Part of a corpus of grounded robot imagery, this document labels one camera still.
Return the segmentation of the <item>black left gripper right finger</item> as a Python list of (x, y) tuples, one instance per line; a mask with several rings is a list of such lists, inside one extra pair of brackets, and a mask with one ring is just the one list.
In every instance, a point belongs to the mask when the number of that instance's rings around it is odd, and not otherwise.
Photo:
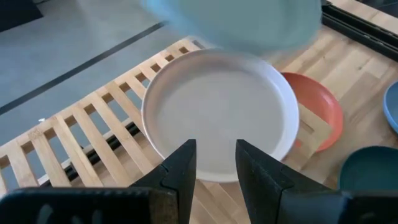
[(243, 139), (236, 167), (252, 224), (338, 224), (339, 196)]

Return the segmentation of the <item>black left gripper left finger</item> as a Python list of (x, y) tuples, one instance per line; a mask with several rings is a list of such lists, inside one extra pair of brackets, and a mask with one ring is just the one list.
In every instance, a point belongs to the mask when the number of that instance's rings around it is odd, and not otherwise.
[(189, 139), (131, 185), (132, 224), (189, 224), (197, 170), (196, 140)]

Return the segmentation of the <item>orange plate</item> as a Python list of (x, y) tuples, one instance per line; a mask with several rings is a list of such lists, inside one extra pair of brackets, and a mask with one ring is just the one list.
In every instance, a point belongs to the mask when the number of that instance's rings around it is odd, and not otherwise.
[(338, 100), (322, 84), (298, 73), (283, 72), (292, 87), (298, 102), (319, 116), (331, 127), (329, 138), (324, 140), (317, 152), (331, 147), (343, 133), (343, 110)]

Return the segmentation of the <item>dark teal plate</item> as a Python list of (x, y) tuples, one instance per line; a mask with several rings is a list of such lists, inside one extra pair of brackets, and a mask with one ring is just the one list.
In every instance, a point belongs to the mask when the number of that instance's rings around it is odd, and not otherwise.
[(341, 190), (398, 190), (398, 149), (364, 147), (344, 161), (338, 178)]

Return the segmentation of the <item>blue plate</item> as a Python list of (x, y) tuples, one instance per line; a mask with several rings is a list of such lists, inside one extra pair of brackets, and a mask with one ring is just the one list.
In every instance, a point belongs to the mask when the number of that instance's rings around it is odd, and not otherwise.
[(398, 135), (398, 81), (391, 84), (384, 93), (383, 112), (389, 126)]

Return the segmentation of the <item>pale green plate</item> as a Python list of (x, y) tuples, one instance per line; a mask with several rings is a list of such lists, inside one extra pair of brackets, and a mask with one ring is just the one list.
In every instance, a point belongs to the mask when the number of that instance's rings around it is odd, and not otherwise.
[(325, 0), (141, 0), (175, 30), (255, 55), (296, 49), (322, 26)]

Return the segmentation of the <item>wooden slatted shelf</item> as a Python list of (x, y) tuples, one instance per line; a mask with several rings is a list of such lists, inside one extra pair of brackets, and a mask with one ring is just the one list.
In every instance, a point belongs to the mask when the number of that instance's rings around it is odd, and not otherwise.
[[(19, 186), (9, 191), (0, 174), (0, 224), (132, 224), (140, 194), (131, 185), (166, 159), (142, 123), (147, 87), (173, 59), (197, 50), (206, 49), (183, 39), (1, 146), (0, 166), (11, 165)], [(330, 128), (299, 103), (298, 111), (296, 140), (278, 161), (301, 173)], [(134, 137), (125, 129), (131, 122), (140, 130)], [(115, 151), (104, 138), (108, 131), (121, 142)], [(99, 163), (90, 164), (86, 146), (97, 152)], [(79, 175), (73, 181), (63, 170), (67, 162)], [(39, 186), (44, 175), (51, 187)], [(196, 171), (191, 221), (251, 223), (239, 179), (209, 182)]]

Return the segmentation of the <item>black partition panel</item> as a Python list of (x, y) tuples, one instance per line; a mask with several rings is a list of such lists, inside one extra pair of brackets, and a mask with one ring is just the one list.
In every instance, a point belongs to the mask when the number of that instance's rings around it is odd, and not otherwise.
[(42, 17), (33, 0), (0, 0), (0, 32)]

